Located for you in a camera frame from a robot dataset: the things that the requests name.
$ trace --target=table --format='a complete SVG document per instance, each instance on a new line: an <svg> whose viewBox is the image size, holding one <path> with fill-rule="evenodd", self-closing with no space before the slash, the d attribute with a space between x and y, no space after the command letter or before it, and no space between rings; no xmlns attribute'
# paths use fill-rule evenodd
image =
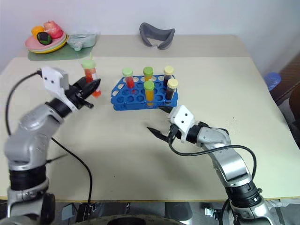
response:
<svg viewBox="0 0 300 225"><path fill-rule="evenodd" d="M221 201L226 193L209 156L180 157L155 138L147 126L167 132L167 114L161 110L115 111L111 90L123 67L141 75L145 66L162 74L165 65L175 68L179 104L197 121L226 128L233 144L252 149L257 157L255 184L265 198L300 196L300 151L281 112L273 102L243 44L234 36L176 36L168 50L142 45L137 36L100 36L93 49L102 79L102 97L89 98L95 107L83 108L66 118L55 138L77 154L93 174L94 201ZM0 76L0 119L11 87L22 77L43 66L55 66L69 74L70 83L83 76L80 60L29 61L14 58ZM10 124L38 104L50 100L39 77L22 84L12 99ZM7 134L0 125L0 143ZM195 145L175 142L183 152ZM252 158L237 150L252 170ZM49 158L64 151L51 142ZM7 159L0 152L0 196L9 186ZM47 166L50 191L61 201L86 201L89 177L73 157Z"/></svg>

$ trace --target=gray plastic object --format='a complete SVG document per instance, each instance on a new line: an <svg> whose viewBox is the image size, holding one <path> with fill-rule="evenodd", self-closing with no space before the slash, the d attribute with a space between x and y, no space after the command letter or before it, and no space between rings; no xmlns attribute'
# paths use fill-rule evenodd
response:
<svg viewBox="0 0 300 225"><path fill-rule="evenodd" d="M82 48L89 48L95 45L96 34L72 34L69 35L67 43L75 51L80 51Z"/></svg>
<svg viewBox="0 0 300 225"><path fill-rule="evenodd" d="M169 29L169 30L161 30L156 27L153 27L152 25L143 22L140 25L140 34L142 37L142 41L146 46L152 47L153 45L150 43L148 38L152 38L155 40L163 41L157 48L158 49L167 49L171 42L173 41L173 37L175 34L175 29Z"/></svg>

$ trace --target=test tube with red liquid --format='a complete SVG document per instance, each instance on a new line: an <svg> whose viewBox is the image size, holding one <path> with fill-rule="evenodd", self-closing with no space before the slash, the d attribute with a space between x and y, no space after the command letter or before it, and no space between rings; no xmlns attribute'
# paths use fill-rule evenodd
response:
<svg viewBox="0 0 300 225"><path fill-rule="evenodd" d="M90 82L98 79L97 73L96 73L96 63L94 60L89 59L89 60L82 61L82 67L84 69L85 78L86 78L87 83L90 83ZM92 93L92 96L94 96L95 98L98 98L99 96L101 96L100 87L97 87L97 89Z"/></svg>
<svg viewBox="0 0 300 225"><path fill-rule="evenodd" d="M122 74L125 77L126 85L129 89L133 89L135 87L135 82L133 80L132 74L133 71L131 68L123 68Z"/></svg>

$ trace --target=blue test tube rack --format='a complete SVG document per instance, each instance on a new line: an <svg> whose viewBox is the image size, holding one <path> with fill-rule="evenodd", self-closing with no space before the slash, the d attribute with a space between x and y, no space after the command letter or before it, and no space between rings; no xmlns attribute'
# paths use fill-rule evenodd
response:
<svg viewBox="0 0 300 225"><path fill-rule="evenodd" d="M146 102L144 90L144 76L133 76L135 87L129 89L126 85L125 78L120 79L112 90L111 103L117 111L138 110L138 109L157 109L159 106L177 106L178 92L174 93L172 100L166 100L164 87L164 76L153 75L152 81L155 84L154 101L152 106L148 106Z"/></svg>

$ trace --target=white wall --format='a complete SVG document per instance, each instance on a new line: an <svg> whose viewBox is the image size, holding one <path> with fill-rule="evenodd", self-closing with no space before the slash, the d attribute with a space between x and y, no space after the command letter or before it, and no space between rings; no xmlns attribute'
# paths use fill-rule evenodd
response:
<svg viewBox="0 0 300 225"><path fill-rule="evenodd" d="M137 34L148 22L176 34L235 34L263 74L299 38L299 12L298 0L2 0L0 70L33 26L54 20L69 33Z"/></svg>

